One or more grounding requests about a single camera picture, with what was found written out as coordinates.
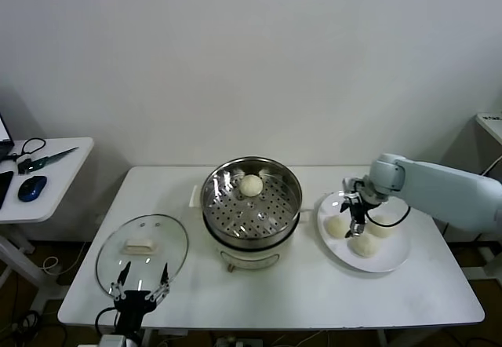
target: pot handle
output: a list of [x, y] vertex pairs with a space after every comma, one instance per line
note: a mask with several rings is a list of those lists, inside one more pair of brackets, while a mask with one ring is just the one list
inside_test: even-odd
[[201, 208], [201, 187], [199, 185], [195, 185], [194, 189], [191, 191], [188, 206], [190, 208]]
[[300, 220], [299, 223], [308, 223], [312, 219], [312, 215], [314, 215], [314, 210], [311, 209], [302, 209], [300, 210]]

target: stainless steel steamer basket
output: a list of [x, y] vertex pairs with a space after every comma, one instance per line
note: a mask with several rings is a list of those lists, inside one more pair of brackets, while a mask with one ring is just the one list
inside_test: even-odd
[[[248, 198], [239, 191], [245, 175], [264, 182]], [[300, 182], [287, 167], [262, 157], [242, 157], [223, 164], [204, 182], [201, 205], [206, 227], [227, 247], [241, 251], [270, 249], [286, 240], [300, 219]]]

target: white table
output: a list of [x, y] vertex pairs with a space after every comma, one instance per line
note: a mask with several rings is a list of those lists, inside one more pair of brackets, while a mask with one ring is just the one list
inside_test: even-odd
[[[11, 153], [20, 153], [24, 142], [16, 141]], [[24, 255], [25, 253], [32, 253], [34, 247], [16, 228], [15, 224], [38, 223], [53, 215], [93, 145], [93, 139], [90, 137], [47, 139], [46, 146], [31, 156], [33, 160], [54, 155], [73, 147], [78, 147], [78, 149], [62, 158], [59, 162], [33, 173], [26, 175], [15, 174], [0, 209], [0, 226], [2, 227], [0, 259], [8, 265], [8, 268], [0, 277], [0, 286], [5, 282], [11, 270], [18, 272], [39, 289], [32, 305], [33, 310], [41, 312], [47, 300], [63, 298], [67, 288], [57, 286], [55, 276], [46, 275]], [[16, 173], [15, 168], [16, 164], [13, 162], [0, 163], [0, 173], [7, 170], [14, 170]], [[47, 184], [36, 200], [29, 203], [21, 202], [17, 198], [19, 187], [27, 178], [34, 175], [47, 176]]]
[[478, 113], [476, 121], [496, 141], [502, 144], [502, 114], [501, 113]]
[[[502, 144], [502, 114], [478, 113], [478, 124], [486, 130], [499, 144]], [[469, 280], [495, 279], [502, 286], [502, 254], [494, 256], [491, 249], [482, 247], [479, 253], [485, 258], [486, 265], [479, 267], [463, 267], [465, 276]]]
[[[63, 323], [92, 325], [113, 302], [95, 277], [106, 238], [133, 217], [169, 214], [187, 229], [184, 267], [160, 306], [144, 318], [162, 329], [345, 329], [477, 323], [484, 312], [433, 220], [412, 210], [403, 228], [412, 240], [409, 260], [395, 272], [356, 271], [323, 245], [313, 220], [293, 234], [290, 254], [257, 272], [229, 273], [188, 202], [209, 167], [136, 167], [128, 173], [58, 313]], [[340, 189], [343, 177], [367, 167], [292, 167], [304, 191], [304, 209]], [[112, 325], [115, 314], [103, 315]]]

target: blue computer mouse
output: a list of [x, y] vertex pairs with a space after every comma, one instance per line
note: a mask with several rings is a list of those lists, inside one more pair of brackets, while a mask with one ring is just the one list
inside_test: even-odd
[[17, 198], [22, 202], [31, 202], [37, 199], [46, 183], [46, 176], [33, 176], [32, 178], [28, 178], [19, 187]]

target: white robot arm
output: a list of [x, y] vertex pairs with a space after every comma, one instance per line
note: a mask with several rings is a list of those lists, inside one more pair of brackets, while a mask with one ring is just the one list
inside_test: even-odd
[[473, 232], [502, 232], [502, 184], [477, 174], [383, 154], [369, 176], [344, 180], [351, 234], [364, 230], [362, 215], [389, 196], [441, 221]]

